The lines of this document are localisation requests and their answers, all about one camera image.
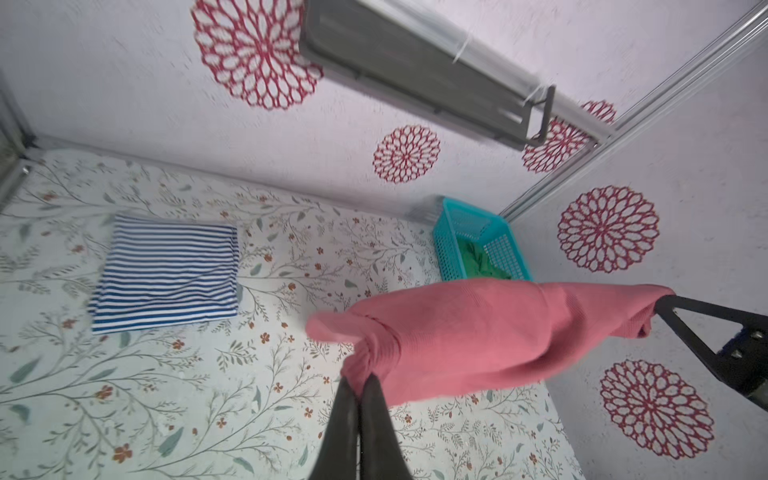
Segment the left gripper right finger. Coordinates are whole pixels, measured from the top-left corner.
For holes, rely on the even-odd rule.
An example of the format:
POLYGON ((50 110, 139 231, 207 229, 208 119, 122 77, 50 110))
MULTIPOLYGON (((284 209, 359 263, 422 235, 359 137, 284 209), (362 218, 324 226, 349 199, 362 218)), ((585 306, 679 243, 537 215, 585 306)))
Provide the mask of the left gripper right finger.
POLYGON ((412 480, 379 379, 370 375, 359 400, 360 478, 412 480))

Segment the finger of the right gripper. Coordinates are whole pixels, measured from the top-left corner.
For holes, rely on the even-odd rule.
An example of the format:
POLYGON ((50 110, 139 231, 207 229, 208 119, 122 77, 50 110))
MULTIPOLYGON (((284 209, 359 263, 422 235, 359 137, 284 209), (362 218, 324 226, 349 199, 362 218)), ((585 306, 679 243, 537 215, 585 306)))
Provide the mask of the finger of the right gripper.
POLYGON ((767 333, 765 315, 677 295, 666 295, 657 300, 654 311, 722 383, 725 368, 718 356, 722 347, 743 328, 767 333))

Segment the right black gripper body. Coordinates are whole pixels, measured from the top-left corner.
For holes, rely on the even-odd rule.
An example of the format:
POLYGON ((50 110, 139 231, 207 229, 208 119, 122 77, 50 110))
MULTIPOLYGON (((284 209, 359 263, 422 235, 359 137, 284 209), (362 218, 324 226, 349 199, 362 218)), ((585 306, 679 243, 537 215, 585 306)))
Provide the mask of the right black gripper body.
POLYGON ((725 368, 723 382, 767 410, 767 333, 743 328, 718 352, 725 368))

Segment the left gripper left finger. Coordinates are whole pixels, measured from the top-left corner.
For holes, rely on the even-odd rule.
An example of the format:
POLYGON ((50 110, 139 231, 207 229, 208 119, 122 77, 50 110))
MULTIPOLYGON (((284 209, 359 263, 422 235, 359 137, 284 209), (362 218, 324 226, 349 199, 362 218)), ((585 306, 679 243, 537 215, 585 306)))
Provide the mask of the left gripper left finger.
POLYGON ((357 478, 359 404, 354 390, 342 378, 332 405, 318 458, 309 480, 357 478))

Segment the maroon red tank top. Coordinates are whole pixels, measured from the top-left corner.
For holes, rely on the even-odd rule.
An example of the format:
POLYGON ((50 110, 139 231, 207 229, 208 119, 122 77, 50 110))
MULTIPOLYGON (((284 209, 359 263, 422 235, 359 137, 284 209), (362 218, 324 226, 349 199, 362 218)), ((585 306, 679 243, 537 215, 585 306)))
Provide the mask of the maroon red tank top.
POLYGON ((536 383, 609 337, 646 338, 657 285, 476 278, 366 298, 316 312, 307 336, 354 347, 341 374, 356 393, 376 376, 388 406, 536 383))

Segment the blue white striped tank top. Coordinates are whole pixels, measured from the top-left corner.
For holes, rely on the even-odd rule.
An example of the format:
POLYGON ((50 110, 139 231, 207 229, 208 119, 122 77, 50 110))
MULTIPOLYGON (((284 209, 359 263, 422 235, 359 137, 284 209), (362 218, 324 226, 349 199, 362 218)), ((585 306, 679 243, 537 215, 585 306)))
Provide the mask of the blue white striped tank top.
POLYGON ((115 217, 91 331, 108 334, 231 319, 239 309, 238 229, 115 217))

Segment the green tank top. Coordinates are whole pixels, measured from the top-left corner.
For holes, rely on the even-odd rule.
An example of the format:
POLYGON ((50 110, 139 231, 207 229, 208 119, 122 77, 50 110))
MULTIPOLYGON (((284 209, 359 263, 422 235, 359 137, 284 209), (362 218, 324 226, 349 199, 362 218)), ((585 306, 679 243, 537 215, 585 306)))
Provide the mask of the green tank top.
POLYGON ((457 244, 468 278, 512 279, 507 272, 491 262, 490 256, 481 245, 461 238, 457 240, 457 244))

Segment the floral table mat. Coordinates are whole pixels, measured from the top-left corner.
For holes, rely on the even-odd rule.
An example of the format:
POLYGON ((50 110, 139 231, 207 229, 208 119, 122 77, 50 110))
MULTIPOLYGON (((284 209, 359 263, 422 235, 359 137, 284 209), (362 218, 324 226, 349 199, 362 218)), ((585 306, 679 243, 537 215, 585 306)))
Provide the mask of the floral table mat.
POLYGON ((77 150, 33 154, 1 209, 5 479, 304 479, 347 345, 318 309, 439 279, 429 228, 77 150), (97 335, 116 218, 239 231, 238 313, 97 335))

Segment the teal plastic basket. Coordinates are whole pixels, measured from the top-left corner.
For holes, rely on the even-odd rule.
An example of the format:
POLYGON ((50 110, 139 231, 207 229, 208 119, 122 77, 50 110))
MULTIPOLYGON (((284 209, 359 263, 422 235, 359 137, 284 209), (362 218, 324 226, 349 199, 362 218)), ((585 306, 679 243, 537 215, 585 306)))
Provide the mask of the teal plastic basket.
POLYGON ((508 223, 478 207, 444 198, 433 240, 444 281, 532 279, 508 223))

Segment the grey metal wall shelf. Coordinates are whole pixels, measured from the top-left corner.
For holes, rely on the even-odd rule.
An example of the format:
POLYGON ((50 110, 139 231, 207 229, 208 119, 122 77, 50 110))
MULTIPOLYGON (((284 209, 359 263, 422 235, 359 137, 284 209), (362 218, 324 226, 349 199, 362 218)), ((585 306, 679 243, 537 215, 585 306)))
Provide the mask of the grey metal wall shelf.
POLYGON ((614 127, 417 1, 308 1, 301 54, 341 85, 517 151, 555 119, 599 143, 614 127))

